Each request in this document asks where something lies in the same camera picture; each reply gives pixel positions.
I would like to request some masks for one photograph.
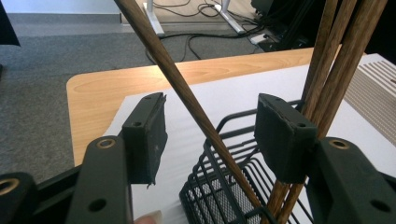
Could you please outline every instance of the wooden table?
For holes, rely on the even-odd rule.
[[[189,84],[308,64],[313,49],[295,49],[177,63]],[[170,88],[157,66],[80,74],[67,82],[75,165],[86,146],[103,135],[127,95]]]

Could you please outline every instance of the black wire rack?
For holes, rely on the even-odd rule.
[[[231,121],[252,117],[256,112],[254,109],[227,116],[220,122],[217,131],[220,133],[226,124],[228,128],[230,123],[233,124]],[[276,223],[266,207],[275,177],[265,165],[253,134],[254,125],[250,125],[231,128],[230,131],[220,133],[220,137],[255,191],[262,207],[254,208],[251,205],[219,155],[206,140],[204,153],[192,168],[192,173],[179,193],[190,223],[260,223],[262,215],[266,215],[270,223]],[[306,219],[313,223],[312,217],[300,201],[296,206],[300,206]],[[288,222],[300,223],[294,214],[291,214]]]

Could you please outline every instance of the desk leg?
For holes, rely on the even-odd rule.
[[[246,31],[242,29],[242,27],[227,12],[228,5],[230,5],[230,0],[223,0],[222,5],[215,5],[215,9],[224,18],[224,20],[226,20],[231,25],[231,27],[235,29],[238,34],[244,34]]]
[[[165,36],[165,32],[163,31],[163,28],[161,27],[160,22],[154,13],[153,0],[148,0],[147,3],[143,3],[143,9],[145,9],[145,13],[148,17],[149,23],[154,29],[155,34],[159,37]]]

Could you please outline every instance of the brass insert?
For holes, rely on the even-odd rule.
[[[349,149],[349,144],[343,140],[333,139],[329,141],[332,147],[336,147],[338,149]]]
[[[96,143],[96,146],[101,149],[110,148],[114,145],[116,145],[116,141],[111,138],[102,139],[98,143]]]
[[[20,184],[17,178],[9,178],[0,180],[0,196],[8,194]]]

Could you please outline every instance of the gray carpet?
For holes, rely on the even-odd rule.
[[[163,41],[177,62],[183,58],[185,39]],[[67,80],[80,73],[151,62],[132,33],[26,36],[20,37],[20,42],[21,47],[0,46],[4,66],[0,79],[0,174],[28,172],[40,183],[74,165]],[[262,52],[246,38],[197,38],[191,44],[203,59]],[[186,61],[191,60],[196,58],[187,51]]]

